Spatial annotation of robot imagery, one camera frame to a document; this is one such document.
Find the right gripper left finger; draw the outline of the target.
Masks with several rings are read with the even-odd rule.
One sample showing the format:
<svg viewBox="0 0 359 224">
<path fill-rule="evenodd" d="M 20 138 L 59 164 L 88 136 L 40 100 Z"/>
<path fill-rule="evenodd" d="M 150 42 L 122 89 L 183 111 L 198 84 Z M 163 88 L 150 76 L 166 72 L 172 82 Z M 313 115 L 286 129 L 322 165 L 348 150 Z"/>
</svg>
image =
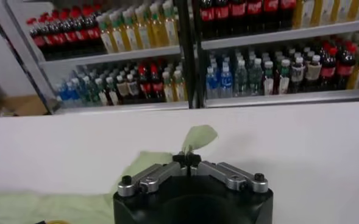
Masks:
<svg viewBox="0 0 359 224">
<path fill-rule="evenodd" d="M 117 184 L 117 194 L 120 197 L 133 197 L 139 192 L 157 192 L 168 178 L 185 175 L 185 160 L 184 153 L 141 153 L 125 168 Z"/>
</svg>

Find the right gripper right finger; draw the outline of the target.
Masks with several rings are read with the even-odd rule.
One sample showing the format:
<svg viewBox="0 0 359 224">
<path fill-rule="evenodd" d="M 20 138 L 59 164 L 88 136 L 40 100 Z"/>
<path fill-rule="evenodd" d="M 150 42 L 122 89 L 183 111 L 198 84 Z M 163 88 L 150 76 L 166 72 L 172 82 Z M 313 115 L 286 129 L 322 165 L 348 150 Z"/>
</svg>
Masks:
<svg viewBox="0 0 359 224">
<path fill-rule="evenodd" d="M 225 162 L 212 163 L 194 153 L 187 154 L 187 166 L 190 178 L 194 181 L 216 182 L 235 192 L 265 194 L 268 191 L 268 180 L 262 173 L 252 174 Z"/>
</svg>

